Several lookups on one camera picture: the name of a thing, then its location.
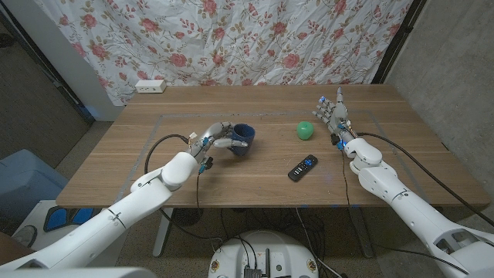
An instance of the table surface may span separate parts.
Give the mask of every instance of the table surface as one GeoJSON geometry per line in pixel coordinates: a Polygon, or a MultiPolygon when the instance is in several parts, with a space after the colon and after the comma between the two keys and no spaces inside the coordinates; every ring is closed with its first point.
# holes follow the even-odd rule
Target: table surface
{"type": "MultiPolygon", "coordinates": [[[[107,207],[129,194],[144,173],[147,151],[168,134],[201,134],[218,121],[246,123],[255,128],[249,153],[236,157],[226,149],[208,152],[214,165],[199,180],[201,207],[299,207],[347,205],[343,158],[330,143],[326,125],[311,111],[326,96],[336,100],[338,86],[187,86],[164,93],[138,94],[84,161],[56,203],[67,208],[107,207]],[[314,125],[308,141],[296,135],[296,125],[314,125]],[[288,172],[308,154],[318,165],[299,182],[288,172]]],[[[440,139],[388,85],[342,86],[353,129],[388,137],[414,155],[430,172],[473,205],[486,205],[489,196],[448,151],[440,139]]],[[[412,191],[433,205],[459,205],[400,151],[374,137],[365,139],[412,191]]],[[[156,148],[150,169],[166,164],[185,144],[173,138],[156,148]]],[[[351,205],[386,206],[365,191],[344,158],[351,205]]],[[[193,175],[167,201],[167,207],[196,206],[193,175]]]]}

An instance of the blue mug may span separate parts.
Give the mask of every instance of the blue mug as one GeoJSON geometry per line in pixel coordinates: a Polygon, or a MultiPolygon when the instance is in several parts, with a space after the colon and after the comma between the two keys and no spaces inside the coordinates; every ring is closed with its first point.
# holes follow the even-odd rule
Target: blue mug
{"type": "Polygon", "coordinates": [[[247,147],[230,147],[229,150],[235,155],[244,156],[249,151],[254,141],[255,130],[248,124],[236,124],[233,127],[232,139],[237,141],[243,141],[249,144],[247,147]]]}

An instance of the white power strip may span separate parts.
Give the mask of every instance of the white power strip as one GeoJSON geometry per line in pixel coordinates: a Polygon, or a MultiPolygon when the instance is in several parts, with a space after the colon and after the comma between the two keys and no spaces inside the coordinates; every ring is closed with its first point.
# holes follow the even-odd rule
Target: white power strip
{"type": "Polygon", "coordinates": [[[163,93],[166,87],[164,80],[139,80],[136,84],[138,93],[163,93]]]}

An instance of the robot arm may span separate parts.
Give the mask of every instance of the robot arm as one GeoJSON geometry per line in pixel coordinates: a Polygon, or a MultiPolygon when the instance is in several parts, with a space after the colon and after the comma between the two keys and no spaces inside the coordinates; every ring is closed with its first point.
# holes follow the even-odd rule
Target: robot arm
{"type": "Polygon", "coordinates": [[[135,222],[159,209],[197,171],[204,171],[208,149],[247,143],[224,138],[234,124],[216,123],[209,127],[188,149],[178,153],[165,166],[138,178],[130,194],[94,216],[70,234],[45,249],[0,266],[0,272],[24,268],[65,269],[86,266],[135,222]]]}
{"type": "Polygon", "coordinates": [[[347,118],[341,88],[337,105],[322,97],[313,114],[327,124],[333,144],[345,152],[350,168],[358,175],[362,187],[392,207],[405,224],[424,243],[428,251],[465,272],[436,261],[451,278],[494,270],[494,235],[449,221],[399,179],[396,171],[382,160],[382,153],[357,137],[347,118]]]}

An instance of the gray wall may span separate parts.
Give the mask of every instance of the gray wall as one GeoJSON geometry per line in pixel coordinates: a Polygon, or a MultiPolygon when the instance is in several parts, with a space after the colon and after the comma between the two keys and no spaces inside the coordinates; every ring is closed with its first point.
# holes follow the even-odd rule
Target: gray wall
{"type": "Polygon", "coordinates": [[[55,23],[31,0],[3,0],[96,120],[115,120],[124,107],[114,106],[93,68],[76,52],[55,23]]]}
{"type": "Polygon", "coordinates": [[[385,83],[494,197],[492,1],[429,0],[385,83]]]}

